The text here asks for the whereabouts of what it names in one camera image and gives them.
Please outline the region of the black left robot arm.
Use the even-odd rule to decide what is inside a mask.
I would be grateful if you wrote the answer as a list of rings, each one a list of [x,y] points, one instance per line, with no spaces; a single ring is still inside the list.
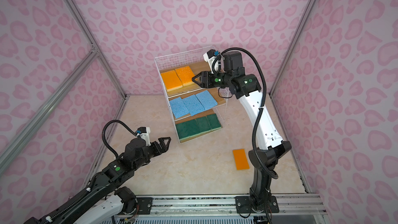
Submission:
[[[125,151],[117,153],[108,143],[105,133],[107,128],[118,123],[133,136]],[[99,223],[119,213],[137,214],[140,211],[136,195],[124,183],[132,178],[135,172],[150,163],[154,157],[169,150],[171,138],[159,138],[152,142],[150,129],[140,127],[130,129],[120,120],[111,120],[102,130],[102,141],[114,155],[115,160],[100,172],[94,174],[84,189],[66,203],[49,214],[37,219],[29,218],[28,224],[88,224]]]

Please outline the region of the green sponge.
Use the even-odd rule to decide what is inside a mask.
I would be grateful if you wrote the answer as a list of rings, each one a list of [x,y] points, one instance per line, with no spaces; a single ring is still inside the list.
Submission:
[[[216,114],[207,115],[206,118],[209,123],[211,131],[219,130],[222,128],[222,125]]]
[[[197,135],[201,134],[201,130],[200,130],[199,124],[196,119],[187,121],[186,127],[187,127],[189,137],[193,137],[193,136],[197,136]]]
[[[211,132],[211,127],[206,116],[197,118],[196,121],[199,127],[200,134]]]
[[[176,124],[176,129],[181,142],[194,135],[194,130],[189,121]]]

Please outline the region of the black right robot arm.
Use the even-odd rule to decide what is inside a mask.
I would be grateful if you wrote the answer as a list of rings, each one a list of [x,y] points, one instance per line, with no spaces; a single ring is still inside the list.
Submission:
[[[222,52],[211,49],[203,58],[210,69],[192,81],[204,89],[228,89],[253,125],[248,156],[255,168],[254,181],[248,196],[235,198],[236,211],[242,218],[259,213],[270,220],[271,212],[279,211],[271,193],[272,180],[279,178],[275,167],[292,146],[279,134],[266,108],[267,84],[261,66],[253,54],[238,47]]]

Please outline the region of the orange sponge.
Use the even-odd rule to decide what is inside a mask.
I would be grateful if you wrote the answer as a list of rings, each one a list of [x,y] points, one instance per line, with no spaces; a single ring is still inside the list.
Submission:
[[[183,87],[183,84],[175,70],[163,72],[161,73],[161,77],[167,92],[178,90]]]
[[[190,66],[176,68],[175,72],[180,79],[183,87],[194,85],[192,78],[195,76]]]
[[[244,149],[234,149],[233,156],[234,156],[235,166],[238,171],[250,169]]]

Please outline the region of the blue sponge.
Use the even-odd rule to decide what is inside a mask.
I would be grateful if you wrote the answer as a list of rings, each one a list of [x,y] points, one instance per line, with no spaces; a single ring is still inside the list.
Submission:
[[[197,93],[195,96],[203,106],[204,111],[210,110],[218,105],[218,102],[213,98],[208,90]]]
[[[194,116],[194,115],[204,112],[203,106],[201,105],[201,103],[199,102],[199,100],[196,98],[195,95],[191,95],[182,100],[184,101],[184,104],[186,105],[187,109],[189,110],[190,116]]]
[[[179,119],[189,114],[189,110],[187,109],[181,97],[171,100],[170,107],[175,119]]]

